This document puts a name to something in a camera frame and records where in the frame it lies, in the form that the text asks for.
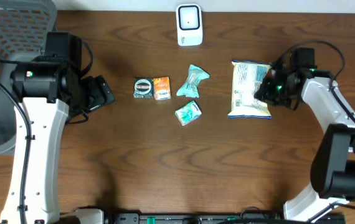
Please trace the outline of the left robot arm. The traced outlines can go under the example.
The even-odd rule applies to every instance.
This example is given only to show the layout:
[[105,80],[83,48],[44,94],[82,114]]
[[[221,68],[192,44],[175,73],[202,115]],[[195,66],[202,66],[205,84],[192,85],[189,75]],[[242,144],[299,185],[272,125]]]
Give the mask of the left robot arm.
[[65,124],[112,103],[104,77],[84,77],[67,62],[21,62],[11,72],[17,95],[16,145],[1,223],[60,219],[58,166]]

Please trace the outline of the yellow blue snack bag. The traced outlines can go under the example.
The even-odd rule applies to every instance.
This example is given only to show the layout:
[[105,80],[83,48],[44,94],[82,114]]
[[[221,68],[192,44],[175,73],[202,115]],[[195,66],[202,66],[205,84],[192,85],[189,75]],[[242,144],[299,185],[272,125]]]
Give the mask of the yellow blue snack bag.
[[231,111],[229,119],[271,119],[266,103],[254,97],[270,70],[270,64],[251,60],[233,60]]

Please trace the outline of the green tissue pack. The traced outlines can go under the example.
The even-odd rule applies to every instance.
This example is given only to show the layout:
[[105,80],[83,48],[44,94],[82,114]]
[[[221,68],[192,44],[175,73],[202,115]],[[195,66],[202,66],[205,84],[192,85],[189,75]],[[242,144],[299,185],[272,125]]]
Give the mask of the green tissue pack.
[[181,125],[185,126],[200,117],[202,111],[195,101],[190,101],[182,108],[176,110],[174,114],[176,115]]

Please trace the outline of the orange juice carton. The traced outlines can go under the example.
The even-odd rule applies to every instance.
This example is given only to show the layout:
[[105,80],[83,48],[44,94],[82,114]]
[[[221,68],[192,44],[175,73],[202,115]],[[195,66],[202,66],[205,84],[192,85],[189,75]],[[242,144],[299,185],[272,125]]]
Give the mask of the orange juice carton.
[[153,79],[155,100],[168,100],[171,98],[171,88],[169,77]]

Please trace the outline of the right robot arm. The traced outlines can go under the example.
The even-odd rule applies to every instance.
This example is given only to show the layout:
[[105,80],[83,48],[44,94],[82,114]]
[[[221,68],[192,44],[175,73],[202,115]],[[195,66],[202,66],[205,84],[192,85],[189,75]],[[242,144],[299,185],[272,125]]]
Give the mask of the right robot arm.
[[310,183],[284,203],[283,217],[314,223],[337,207],[355,202],[355,112],[327,70],[301,68],[266,76],[254,97],[273,106],[306,103],[314,113],[323,139],[313,159]]

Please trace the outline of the round black lidded cup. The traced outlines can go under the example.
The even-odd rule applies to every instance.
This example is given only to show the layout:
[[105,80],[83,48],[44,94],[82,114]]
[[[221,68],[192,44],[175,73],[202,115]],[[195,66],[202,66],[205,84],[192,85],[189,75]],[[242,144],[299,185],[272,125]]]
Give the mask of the round black lidded cup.
[[153,97],[153,79],[152,78],[135,78],[134,92],[135,98],[152,98]]

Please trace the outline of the teal candy wrapper bag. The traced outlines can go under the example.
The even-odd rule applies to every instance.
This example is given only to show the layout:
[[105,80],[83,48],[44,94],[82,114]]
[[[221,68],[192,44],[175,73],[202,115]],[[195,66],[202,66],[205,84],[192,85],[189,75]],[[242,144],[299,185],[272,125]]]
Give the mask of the teal candy wrapper bag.
[[177,96],[185,96],[188,98],[199,98],[198,85],[201,81],[208,79],[210,75],[202,68],[190,65],[188,76],[182,87],[178,89]]

